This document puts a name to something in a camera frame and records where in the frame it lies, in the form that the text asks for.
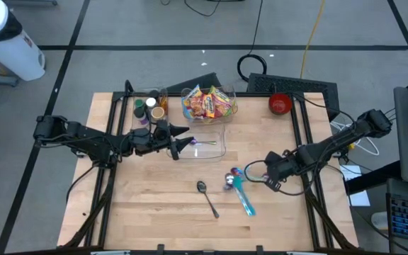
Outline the blue edged ramen packet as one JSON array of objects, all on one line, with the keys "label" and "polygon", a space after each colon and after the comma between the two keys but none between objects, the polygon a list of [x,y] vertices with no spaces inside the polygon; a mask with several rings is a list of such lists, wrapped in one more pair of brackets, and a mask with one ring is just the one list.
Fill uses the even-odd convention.
[{"label": "blue edged ramen packet", "polygon": [[187,118],[193,119],[193,117],[191,116],[191,107],[190,107],[189,99],[194,96],[202,96],[202,95],[203,95],[203,92],[200,90],[200,86],[196,85],[194,89],[192,89],[190,92],[186,94],[185,97],[182,98],[184,113]]}]

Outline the white trash can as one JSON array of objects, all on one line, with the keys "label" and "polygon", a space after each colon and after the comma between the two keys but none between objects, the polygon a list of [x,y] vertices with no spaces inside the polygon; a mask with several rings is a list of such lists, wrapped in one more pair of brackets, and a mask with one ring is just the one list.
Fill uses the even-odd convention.
[{"label": "white trash can", "polygon": [[45,74],[45,55],[0,0],[0,63],[24,81]]}]

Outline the orange ramen packet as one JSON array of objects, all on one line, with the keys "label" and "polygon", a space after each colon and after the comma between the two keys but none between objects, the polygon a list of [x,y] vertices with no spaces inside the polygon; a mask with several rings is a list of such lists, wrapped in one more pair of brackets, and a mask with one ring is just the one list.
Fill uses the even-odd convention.
[{"label": "orange ramen packet", "polygon": [[215,108],[213,103],[213,96],[211,94],[203,95],[203,109],[205,111],[206,118],[215,117]]}]

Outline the clear plastic bin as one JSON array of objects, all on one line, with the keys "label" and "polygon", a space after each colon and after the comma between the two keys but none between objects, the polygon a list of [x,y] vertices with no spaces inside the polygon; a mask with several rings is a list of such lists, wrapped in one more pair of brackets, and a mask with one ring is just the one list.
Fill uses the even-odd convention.
[{"label": "clear plastic bin", "polygon": [[216,141],[216,145],[188,145],[179,154],[183,162],[219,161],[226,153],[225,125],[191,125],[189,131],[178,135],[175,139],[193,137],[198,141]]},{"label": "clear plastic bin", "polygon": [[[218,88],[218,89],[220,89],[220,90],[222,90],[225,94],[227,94],[231,99],[234,99],[235,100],[235,102],[237,102],[237,96],[236,96],[236,93],[235,93],[235,90],[234,90],[234,88],[232,87],[232,86],[214,86],[214,87],[216,87],[216,88]],[[205,94],[210,94],[210,88],[203,88],[203,87],[201,87],[200,86],[200,90],[203,92],[203,95],[205,95]],[[185,113],[184,113],[184,107],[183,107],[183,104],[182,104],[182,98],[183,97],[185,97],[186,96],[186,94],[188,93],[188,92],[190,92],[192,89],[183,89],[182,91],[181,91],[181,105],[182,105],[182,109],[183,109],[183,116],[190,122],[190,123],[195,123],[195,124],[207,124],[207,125],[209,125],[209,124],[213,124],[213,123],[228,123],[228,122],[230,122],[232,119],[233,119],[233,117],[234,117],[234,115],[237,113],[234,113],[234,114],[232,114],[232,115],[229,115],[229,116],[227,116],[227,117],[222,117],[222,118],[206,118],[206,117],[204,117],[204,118],[193,118],[193,119],[191,119],[191,118],[187,118],[186,116],[185,116]]]},{"label": "clear plastic bin", "polygon": [[[148,89],[143,89],[141,91],[134,91],[134,92],[131,93],[131,96],[132,96],[132,99],[133,99],[133,103],[132,103],[133,109],[131,110],[131,113],[132,113],[132,129],[147,128],[148,130],[153,131],[154,126],[156,125],[156,121],[153,121],[152,117],[151,117],[151,109],[152,108],[148,108],[146,106],[146,103],[145,103],[146,100],[148,98],[150,98],[149,93],[152,90],[157,90],[159,92],[159,96],[161,95],[161,92],[167,92],[167,95],[168,95],[168,91],[164,87],[148,88]],[[140,125],[138,123],[137,119],[135,118],[134,114],[133,114],[134,109],[136,109],[135,100],[139,99],[139,98],[144,100],[144,109],[145,109],[145,113],[147,114],[147,117],[148,117],[148,120],[149,120],[149,123],[146,126]],[[156,98],[156,100],[157,100],[157,106],[160,106],[159,105],[159,98]],[[165,116],[164,120],[168,121],[168,115]]]}]

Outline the red bowl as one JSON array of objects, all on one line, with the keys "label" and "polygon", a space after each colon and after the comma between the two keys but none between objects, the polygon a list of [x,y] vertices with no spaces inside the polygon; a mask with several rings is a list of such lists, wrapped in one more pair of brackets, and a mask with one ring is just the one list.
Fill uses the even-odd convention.
[{"label": "red bowl", "polygon": [[289,113],[292,108],[290,97],[284,93],[274,93],[268,99],[268,108],[275,115]]}]

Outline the purple label black lid bottle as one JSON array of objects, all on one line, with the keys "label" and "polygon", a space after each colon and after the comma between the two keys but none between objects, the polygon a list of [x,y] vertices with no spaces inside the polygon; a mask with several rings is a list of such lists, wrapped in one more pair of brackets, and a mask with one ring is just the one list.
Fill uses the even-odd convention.
[{"label": "purple label black lid bottle", "polygon": [[133,114],[140,125],[146,126],[149,123],[147,114],[143,107],[137,107],[134,109]]}]

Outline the white computer mouse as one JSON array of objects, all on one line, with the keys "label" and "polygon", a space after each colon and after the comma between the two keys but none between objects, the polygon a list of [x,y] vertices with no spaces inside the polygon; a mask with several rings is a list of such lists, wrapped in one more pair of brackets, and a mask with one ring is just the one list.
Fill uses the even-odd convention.
[{"label": "white computer mouse", "polygon": [[379,229],[380,231],[388,231],[388,219],[387,219],[387,212],[375,212],[371,215],[370,221],[374,227]]}]

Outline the dark steel spoon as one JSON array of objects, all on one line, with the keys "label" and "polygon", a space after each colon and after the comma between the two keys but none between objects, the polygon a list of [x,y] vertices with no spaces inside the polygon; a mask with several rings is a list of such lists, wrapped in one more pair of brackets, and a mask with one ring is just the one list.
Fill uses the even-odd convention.
[{"label": "dark steel spoon", "polygon": [[206,200],[207,200],[207,202],[208,202],[208,204],[209,204],[209,206],[210,206],[210,208],[212,210],[212,213],[213,213],[214,217],[216,219],[218,219],[220,217],[220,215],[216,211],[215,207],[213,206],[213,204],[211,203],[211,201],[210,201],[210,199],[209,199],[209,197],[207,195],[207,186],[206,186],[206,184],[203,181],[198,181],[197,184],[196,184],[196,187],[197,187],[198,192],[202,193],[205,196],[205,198],[206,198]]}]

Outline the white paper sheet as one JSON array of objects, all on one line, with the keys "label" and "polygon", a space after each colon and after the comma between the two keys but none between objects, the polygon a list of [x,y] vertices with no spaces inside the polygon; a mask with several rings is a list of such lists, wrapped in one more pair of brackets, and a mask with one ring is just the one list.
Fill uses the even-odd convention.
[{"label": "white paper sheet", "polygon": [[[348,181],[362,175],[360,167],[354,165],[341,165],[340,170],[344,176],[346,190],[349,189]],[[348,197],[349,204],[356,207],[370,207],[370,200],[366,191],[354,193]]]}]

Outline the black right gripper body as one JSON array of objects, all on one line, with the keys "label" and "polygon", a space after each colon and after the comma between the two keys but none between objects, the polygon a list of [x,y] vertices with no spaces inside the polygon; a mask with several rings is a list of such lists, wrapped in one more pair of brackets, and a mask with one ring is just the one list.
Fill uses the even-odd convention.
[{"label": "black right gripper body", "polygon": [[265,184],[272,191],[279,192],[280,182],[293,175],[293,156],[281,156],[270,151],[265,158],[265,164],[268,175]]}]

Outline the tan lid spice jar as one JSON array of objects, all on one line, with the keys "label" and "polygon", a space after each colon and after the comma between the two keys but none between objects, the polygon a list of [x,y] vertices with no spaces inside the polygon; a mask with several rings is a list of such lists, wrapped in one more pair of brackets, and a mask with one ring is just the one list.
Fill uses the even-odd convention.
[{"label": "tan lid spice jar", "polygon": [[153,121],[163,120],[166,116],[164,109],[160,106],[151,109],[151,117]]}]

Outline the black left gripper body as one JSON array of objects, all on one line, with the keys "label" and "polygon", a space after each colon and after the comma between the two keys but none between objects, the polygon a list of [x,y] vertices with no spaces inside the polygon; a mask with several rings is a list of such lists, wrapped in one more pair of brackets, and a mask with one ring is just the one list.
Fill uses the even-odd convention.
[{"label": "black left gripper body", "polygon": [[137,156],[143,156],[152,152],[159,152],[168,149],[173,160],[179,160],[179,151],[176,148],[176,142],[172,136],[167,140],[156,140],[153,133],[145,128],[133,130],[130,133],[130,145]]}]

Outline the green pink ramen packet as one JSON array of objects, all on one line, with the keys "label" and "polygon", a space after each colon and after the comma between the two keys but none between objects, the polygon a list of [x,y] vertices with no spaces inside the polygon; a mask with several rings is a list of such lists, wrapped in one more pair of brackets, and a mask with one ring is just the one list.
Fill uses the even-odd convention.
[{"label": "green pink ramen packet", "polygon": [[227,117],[237,112],[238,107],[235,100],[231,99],[222,90],[212,86],[210,88],[210,95],[212,96],[215,118]]}]

